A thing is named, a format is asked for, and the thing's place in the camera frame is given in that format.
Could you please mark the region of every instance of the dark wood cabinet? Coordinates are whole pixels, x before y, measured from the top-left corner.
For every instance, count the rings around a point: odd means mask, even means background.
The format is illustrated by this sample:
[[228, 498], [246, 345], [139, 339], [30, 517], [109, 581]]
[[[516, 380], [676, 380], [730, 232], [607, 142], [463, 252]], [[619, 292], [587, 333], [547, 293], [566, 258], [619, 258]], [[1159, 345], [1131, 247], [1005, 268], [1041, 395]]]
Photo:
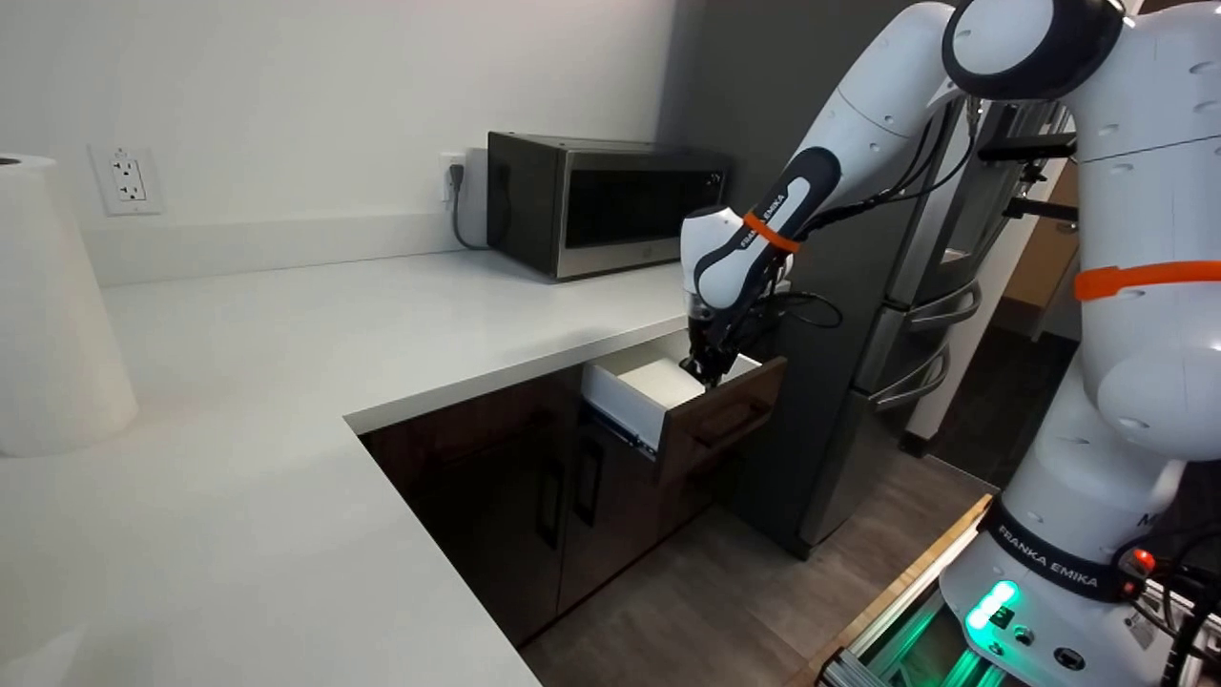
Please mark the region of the dark wood cabinet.
[[524, 646], [715, 499], [718, 455], [766, 420], [783, 367], [669, 418], [650, 455], [538, 380], [364, 436], [499, 630]]
[[653, 464], [587, 423], [569, 488], [561, 609], [578, 609], [661, 541], [664, 494]]
[[364, 439], [510, 640], [559, 616], [571, 433], [547, 380]]

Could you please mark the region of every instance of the wall outlet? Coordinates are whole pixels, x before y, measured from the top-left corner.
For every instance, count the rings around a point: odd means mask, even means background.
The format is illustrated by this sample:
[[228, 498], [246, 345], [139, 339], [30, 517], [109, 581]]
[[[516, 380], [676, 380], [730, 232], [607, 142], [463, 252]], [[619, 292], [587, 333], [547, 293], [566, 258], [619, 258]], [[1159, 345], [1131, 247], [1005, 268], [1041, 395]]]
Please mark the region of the wall outlet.
[[150, 218], [161, 213], [153, 149], [135, 144], [93, 144], [93, 177], [112, 218]]

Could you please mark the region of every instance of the paper towel roll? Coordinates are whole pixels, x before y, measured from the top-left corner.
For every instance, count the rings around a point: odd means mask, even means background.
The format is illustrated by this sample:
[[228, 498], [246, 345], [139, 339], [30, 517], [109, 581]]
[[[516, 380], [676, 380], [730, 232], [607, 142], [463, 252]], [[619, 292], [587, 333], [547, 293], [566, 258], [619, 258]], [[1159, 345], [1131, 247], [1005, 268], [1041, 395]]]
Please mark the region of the paper towel roll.
[[0, 152], [0, 455], [77, 451], [135, 418], [58, 165]]

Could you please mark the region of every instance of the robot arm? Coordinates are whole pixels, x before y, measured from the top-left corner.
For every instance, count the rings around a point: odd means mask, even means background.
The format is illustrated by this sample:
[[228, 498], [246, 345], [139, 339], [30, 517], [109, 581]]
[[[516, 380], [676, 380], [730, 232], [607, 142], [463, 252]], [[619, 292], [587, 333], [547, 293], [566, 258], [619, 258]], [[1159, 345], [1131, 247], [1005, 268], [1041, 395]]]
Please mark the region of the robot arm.
[[715, 387], [730, 371], [738, 319], [775, 286], [818, 218], [874, 179], [957, 96], [943, 68], [951, 16], [947, 3], [914, 3], [869, 43], [758, 210], [682, 222], [695, 380]]

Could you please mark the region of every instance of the white countertop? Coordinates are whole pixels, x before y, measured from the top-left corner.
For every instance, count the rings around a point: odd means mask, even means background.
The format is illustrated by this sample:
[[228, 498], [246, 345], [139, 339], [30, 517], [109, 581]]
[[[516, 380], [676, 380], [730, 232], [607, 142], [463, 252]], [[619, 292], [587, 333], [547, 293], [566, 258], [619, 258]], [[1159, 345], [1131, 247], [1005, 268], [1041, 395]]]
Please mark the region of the white countertop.
[[421, 258], [109, 292], [140, 418], [0, 459], [0, 687], [536, 685], [355, 433], [682, 329], [676, 268]]

